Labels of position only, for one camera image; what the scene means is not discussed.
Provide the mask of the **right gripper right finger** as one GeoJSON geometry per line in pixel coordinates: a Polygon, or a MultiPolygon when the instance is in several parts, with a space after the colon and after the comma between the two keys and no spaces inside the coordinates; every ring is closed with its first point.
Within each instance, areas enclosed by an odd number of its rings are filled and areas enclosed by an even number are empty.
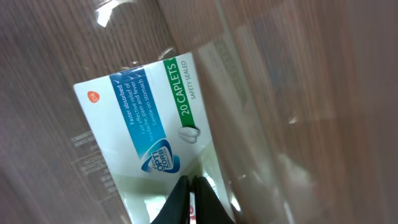
{"type": "Polygon", "coordinates": [[[194,176],[191,190],[198,224],[235,224],[205,177],[194,176]]]}

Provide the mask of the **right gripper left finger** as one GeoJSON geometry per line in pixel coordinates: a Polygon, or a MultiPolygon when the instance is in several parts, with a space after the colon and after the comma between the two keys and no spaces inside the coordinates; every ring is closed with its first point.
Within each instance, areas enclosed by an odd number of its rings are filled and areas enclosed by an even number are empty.
{"type": "Polygon", "coordinates": [[[187,223],[190,223],[190,183],[188,177],[183,175],[151,224],[187,223]]]}

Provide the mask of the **white Panadol box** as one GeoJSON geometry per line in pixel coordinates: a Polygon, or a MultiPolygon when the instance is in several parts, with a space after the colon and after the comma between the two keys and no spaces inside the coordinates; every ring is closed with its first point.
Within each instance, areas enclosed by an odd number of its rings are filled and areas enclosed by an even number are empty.
{"type": "Polygon", "coordinates": [[[156,220],[183,175],[207,184],[215,223],[233,216],[191,53],[73,89],[131,222],[156,220]]]}

